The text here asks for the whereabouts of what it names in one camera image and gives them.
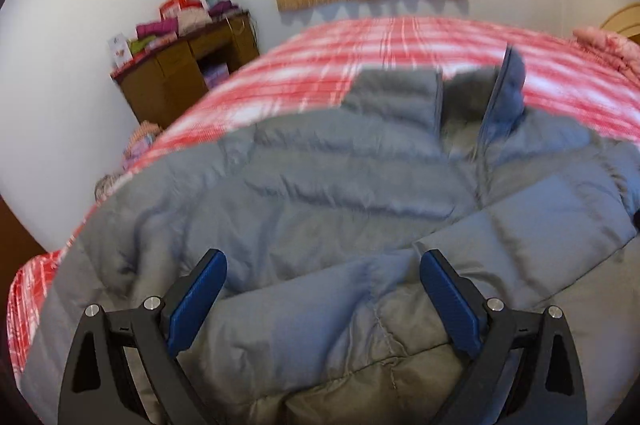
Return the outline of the grey puffer jacket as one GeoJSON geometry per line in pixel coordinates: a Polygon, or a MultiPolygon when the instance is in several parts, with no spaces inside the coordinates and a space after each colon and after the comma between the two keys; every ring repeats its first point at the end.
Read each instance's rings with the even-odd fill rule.
{"type": "Polygon", "coordinates": [[[182,362],[231,423],[415,424],[462,362],[419,280],[438,249],[484,295],[568,320],[588,419],[639,375],[639,152],[526,106],[526,71],[363,70],[341,104],[164,156],[90,215],[21,377],[47,424],[85,308],[139,305],[209,249],[228,278],[182,362]]]}

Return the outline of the stacked folded clothes pile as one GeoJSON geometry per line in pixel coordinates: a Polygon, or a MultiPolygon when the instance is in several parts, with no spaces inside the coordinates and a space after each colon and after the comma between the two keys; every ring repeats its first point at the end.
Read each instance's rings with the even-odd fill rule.
{"type": "Polygon", "coordinates": [[[158,20],[136,26],[136,37],[128,41],[128,48],[131,55],[139,55],[162,37],[189,34],[236,10],[239,6],[233,0],[166,0],[158,20]]]}

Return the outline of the colourful bundle beside bed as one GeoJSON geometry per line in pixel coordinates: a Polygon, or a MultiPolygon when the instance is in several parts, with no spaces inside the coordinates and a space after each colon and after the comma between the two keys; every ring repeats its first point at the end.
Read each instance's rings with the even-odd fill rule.
{"type": "Polygon", "coordinates": [[[94,198],[97,201],[105,198],[107,193],[118,185],[122,177],[129,171],[129,168],[152,147],[161,133],[163,133],[163,128],[149,121],[144,121],[138,126],[131,134],[127,147],[122,152],[122,164],[120,164],[119,169],[106,174],[96,182],[94,198]]]}

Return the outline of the brown wooden desk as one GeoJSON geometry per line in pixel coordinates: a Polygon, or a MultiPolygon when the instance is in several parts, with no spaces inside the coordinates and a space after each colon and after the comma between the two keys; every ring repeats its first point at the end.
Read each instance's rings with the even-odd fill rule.
{"type": "Polygon", "coordinates": [[[140,123],[166,128],[208,93],[205,71],[224,64],[234,73],[258,56],[253,19],[240,10],[151,50],[112,80],[140,123]]]}

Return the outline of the white greeting card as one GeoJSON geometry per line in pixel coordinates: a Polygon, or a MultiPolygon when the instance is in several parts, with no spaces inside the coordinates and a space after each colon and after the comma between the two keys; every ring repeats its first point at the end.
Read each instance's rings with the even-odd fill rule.
{"type": "Polygon", "coordinates": [[[128,40],[122,33],[110,37],[107,41],[114,67],[120,69],[132,60],[128,40]]]}

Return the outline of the pink floral folded quilt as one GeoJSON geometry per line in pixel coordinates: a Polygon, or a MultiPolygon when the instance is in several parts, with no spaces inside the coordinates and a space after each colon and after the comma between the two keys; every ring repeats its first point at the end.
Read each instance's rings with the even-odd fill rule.
{"type": "Polygon", "coordinates": [[[582,50],[595,55],[634,84],[639,84],[640,49],[637,43],[594,26],[574,29],[573,36],[582,50]]]}

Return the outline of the red white plaid bedsheet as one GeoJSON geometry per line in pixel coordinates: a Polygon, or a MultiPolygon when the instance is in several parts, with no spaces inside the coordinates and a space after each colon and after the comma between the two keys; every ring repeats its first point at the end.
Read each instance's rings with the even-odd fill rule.
{"type": "MultiPolygon", "coordinates": [[[[335,108],[363,70],[433,69],[452,78],[500,66],[509,48],[524,62],[527,107],[572,119],[603,138],[630,142],[639,152],[637,87],[572,42],[462,20],[342,21],[311,29],[239,70],[175,123],[126,182],[164,156],[235,130],[335,108]]],[[[56,271],[78,234],[63,251],[26,263],[14,280],[8,333],[18,385],[56,271]]]]}

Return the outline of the cream wooden headboard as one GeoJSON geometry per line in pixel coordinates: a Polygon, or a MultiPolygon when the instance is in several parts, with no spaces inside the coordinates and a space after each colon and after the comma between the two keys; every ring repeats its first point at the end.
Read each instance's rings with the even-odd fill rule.
{"type": "Polygon", "coordinates": [[[601,29],[640,44],[640,3],[632,3],[616,11],[605,20],[601,29]]]}

